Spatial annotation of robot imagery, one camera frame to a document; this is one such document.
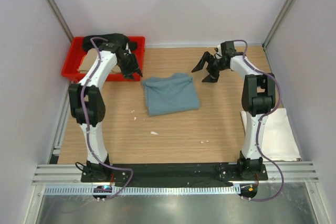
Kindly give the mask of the blue t-shirt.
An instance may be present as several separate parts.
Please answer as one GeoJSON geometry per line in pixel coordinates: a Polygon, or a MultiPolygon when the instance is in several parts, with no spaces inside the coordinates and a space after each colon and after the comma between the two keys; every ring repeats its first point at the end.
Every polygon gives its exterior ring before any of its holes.
{"type": "Polygon", "coordinates": [[[150,116],[200,108],[193,77],[187,73],[175,73],[168,78],[150,77],[141,84],[150,116]]]}

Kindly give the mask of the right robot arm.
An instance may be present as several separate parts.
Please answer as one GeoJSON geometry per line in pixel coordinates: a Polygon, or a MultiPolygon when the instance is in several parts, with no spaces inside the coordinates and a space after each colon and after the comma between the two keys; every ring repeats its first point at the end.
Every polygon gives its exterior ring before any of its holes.
{"type": "Polygon", "coordinates": [[[219,74],[231,70],[244,80],[241,105],[246,113],[245,142],[237,163],[230,166],[227,173],[242,180],[256,179],[262,172],[264,155],[261,153],[265,124],[276,104],[276,82],[272,73],[265,73],[253,65],[243,52],[235,49],[235,41],[225,41],[215,48],[215,53],[206,51],[192,72],[206,67],[208,75],[203,83],[216,83],[219,74]]]}

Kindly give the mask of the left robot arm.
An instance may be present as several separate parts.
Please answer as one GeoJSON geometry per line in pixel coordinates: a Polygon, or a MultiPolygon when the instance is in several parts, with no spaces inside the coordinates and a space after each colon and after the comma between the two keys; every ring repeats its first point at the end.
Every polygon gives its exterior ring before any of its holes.
{"type": "Polygon", "coordinates": [[[106,106],[101,89],[111,70],[118,66],[124,78],[132,80],[134,74],[142,75],[133,51],[136,43],[126,39],[90,39],[97,57],[86,75],[68,88],[70,113],[80,125],[87,147],[87,161],[80,169],[82,182],[106,182],[112,176],[109,154],[102,133],[106,106]]]}

